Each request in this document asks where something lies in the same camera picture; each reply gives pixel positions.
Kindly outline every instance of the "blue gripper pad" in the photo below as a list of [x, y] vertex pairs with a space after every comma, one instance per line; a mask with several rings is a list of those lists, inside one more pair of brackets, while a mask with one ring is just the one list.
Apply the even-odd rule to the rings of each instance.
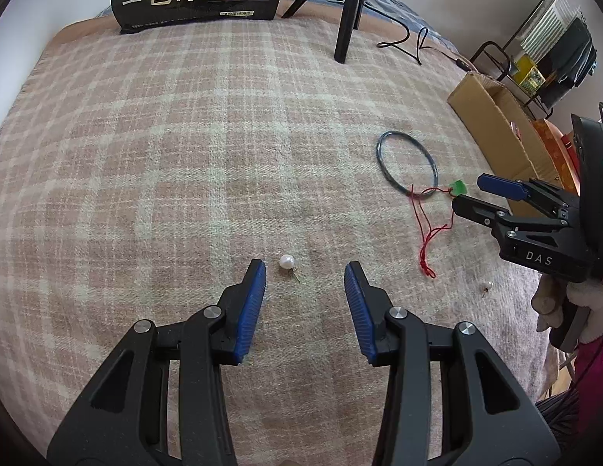
[[360, 351], [366, 356], [370, 364], [377, 360], [377, 347], [375, 346], [375, 335], [371, 313], [366, 305], [360, 282], [353, 273], [351, 263], [344, 269], [344, 292], [349, 302], [351, 318], [356, 329], [357, 341]]
[[528, 197], [528, 191], [526, 191], [522, 184], [496, 177], [495, 175], [484, 173], [476, 181], [476, 184], [481, 191], [512, 199], [513, 201], [521, 201]]
[[235, 343], [232, 355], [237, 363], [241, 363], [246, 354], [250, 351], [250, 344], [254, 336], [254, 329], [259, 318], [260, 306], [262, 305], [265, 294], [265, 285], [267, 283], [267, 274], [265, 272], [265, 263], [259, 261], [256, 272], [254, 273], [249, 292], [246, 296], [245, 304], [239, 314], [237, 323], [237, 342]]

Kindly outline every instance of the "orange object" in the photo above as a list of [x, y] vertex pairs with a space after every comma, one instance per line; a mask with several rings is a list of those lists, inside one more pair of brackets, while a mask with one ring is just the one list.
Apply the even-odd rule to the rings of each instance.
[[579, 196], [580, 178], [563, 143], [561, 130], [546, 119], [534, 121], [533, 126], [543, 141], [549, 157], [552, 158], [554, 167], [561, 178], [563, 189]]
[[573, 132], [563, 135], [562, 141], [570, 155], [571, 162], [574, 164], [577, 176], [580, 177], [580, 162], [577, 160], [576, 148], [573, 144]]

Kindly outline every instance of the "glove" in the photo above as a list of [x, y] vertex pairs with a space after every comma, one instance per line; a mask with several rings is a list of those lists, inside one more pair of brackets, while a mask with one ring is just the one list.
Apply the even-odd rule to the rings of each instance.
[[589, 279], [579, 284], [563, 282], [550, 275], [542, 275], [537, 292], [530, 304], [539, 314], [537, 331], [557, 328], [563, 323], [563, 300], [591, 309], [586, 326], [579, 337], [581, 344], [589, 344], [603, 335], [603, 284]]

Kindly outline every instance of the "cardboard box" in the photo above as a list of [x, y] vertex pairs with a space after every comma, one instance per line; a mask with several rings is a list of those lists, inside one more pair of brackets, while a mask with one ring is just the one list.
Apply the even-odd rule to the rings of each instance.
[[[448, 103], [470, 131], [493, 173], [510, 180], [540, 179], [561, 187], [559, 175], [543, 141], [519, 102], [500, 82], [468, 73]], [[517, 125], [520, 139], [511, 129]], [[514, 215], [541, 217], [524, 202], [509, 200]]]

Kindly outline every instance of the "metal screw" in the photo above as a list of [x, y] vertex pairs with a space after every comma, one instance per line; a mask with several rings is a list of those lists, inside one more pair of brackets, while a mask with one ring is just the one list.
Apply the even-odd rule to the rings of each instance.
[[402, 306], [393, 306], [390, 309], [390, 315], [395, 319], [405, 319], [407, 317], [407, 309]]
[[459, 322], [457, 328], [459, 329], [459, 332], [466, 336], [476, 333], [476, 326], [471, 322]]
[[150, 331], [150, 320], [138, 320], [138, 322], [133, 325], [133, 330], [136, 333], [146, 333], [147, 331]]
[[204, 309], [204, 317], [207, 319], [216, 319], [222, 314], [222, 309], [217, 305], [211, 305]]

